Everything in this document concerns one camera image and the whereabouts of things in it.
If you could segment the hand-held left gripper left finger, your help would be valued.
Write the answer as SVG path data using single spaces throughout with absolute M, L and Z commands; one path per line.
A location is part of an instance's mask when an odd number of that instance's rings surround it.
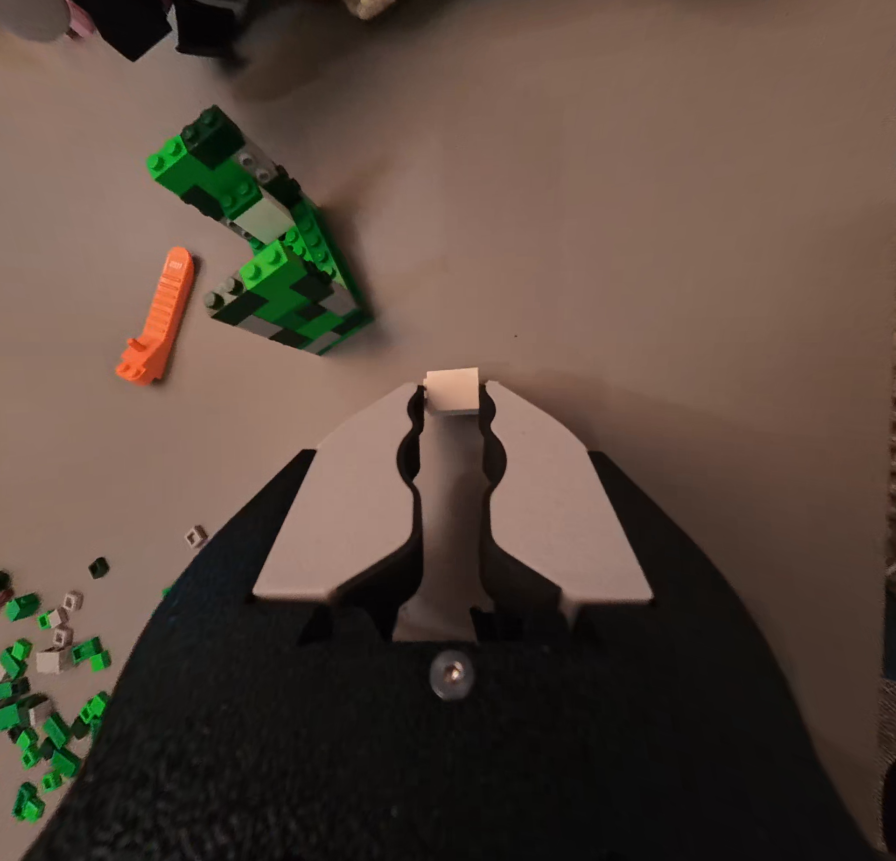
M 423 575 L 424 390 L 400 385 L 331 431 L 252 588 L 255 598 L 358 608 L 394 627 Z

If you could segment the green lego body build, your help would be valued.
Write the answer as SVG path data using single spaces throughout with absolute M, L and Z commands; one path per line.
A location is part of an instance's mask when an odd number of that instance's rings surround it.
M 218 105 L 148 156 L 153 181 L 252 257 L 203 298 L 208 316 L 322 356 L 374 321 L 321 210 Z

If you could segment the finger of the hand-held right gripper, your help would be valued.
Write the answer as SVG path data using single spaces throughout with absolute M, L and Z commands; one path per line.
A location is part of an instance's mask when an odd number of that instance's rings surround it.
M 2 29 L 22 40 L 53 42 L 69 26 L 65 0 L 1 0 Z

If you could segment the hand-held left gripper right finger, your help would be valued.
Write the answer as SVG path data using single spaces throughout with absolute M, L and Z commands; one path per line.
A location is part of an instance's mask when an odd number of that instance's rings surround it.
M 487 495 L 479 578 L 520 618 L 654 598 L 585 444 L 497 381 L 480 387 Z

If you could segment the pile of loose lego bricks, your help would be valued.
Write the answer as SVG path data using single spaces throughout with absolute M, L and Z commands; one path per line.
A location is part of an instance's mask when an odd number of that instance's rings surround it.
M 58 676 L 83 667 L 104 672 L 111 667 L 109 648 L 100 636 L 75 640 L 73 615 L 84 606 L 84 594 L 68 591 L 62 601 L 41 608 L 38 593 L 18 594 L 10 573 L 2 571 L 2 620 L 33 620 L 49 645 L 35 648 L 22 636 L 2 646 L 1 731 L 14 747 L 21 769 L 29 778 L 18 786 L 11 806 L 16 822 L 36 823 L 50 795 L 75 779 L 83 765 L 79 745 L 91 747 L 101 730 L 110 694 L 101 690 L 86 699 L 71 720 L 55 700 L 31 684 L 32 676 Z

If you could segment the white lego brick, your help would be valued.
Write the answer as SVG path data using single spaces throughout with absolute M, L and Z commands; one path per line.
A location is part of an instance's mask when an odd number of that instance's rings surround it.
M 427 412 L 436 417 L 477 415 L 479 385 L 477 367 L 428 371 L 423 380 Z

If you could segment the orange brick separator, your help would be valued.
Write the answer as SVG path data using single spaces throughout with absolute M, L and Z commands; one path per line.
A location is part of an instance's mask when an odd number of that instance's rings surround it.
M 195 280 L 195 262 L 182 247 L 168 251 L 141 334 L 130 337 L 116 375 L 133 385 L 151 385 L 165 375 Z

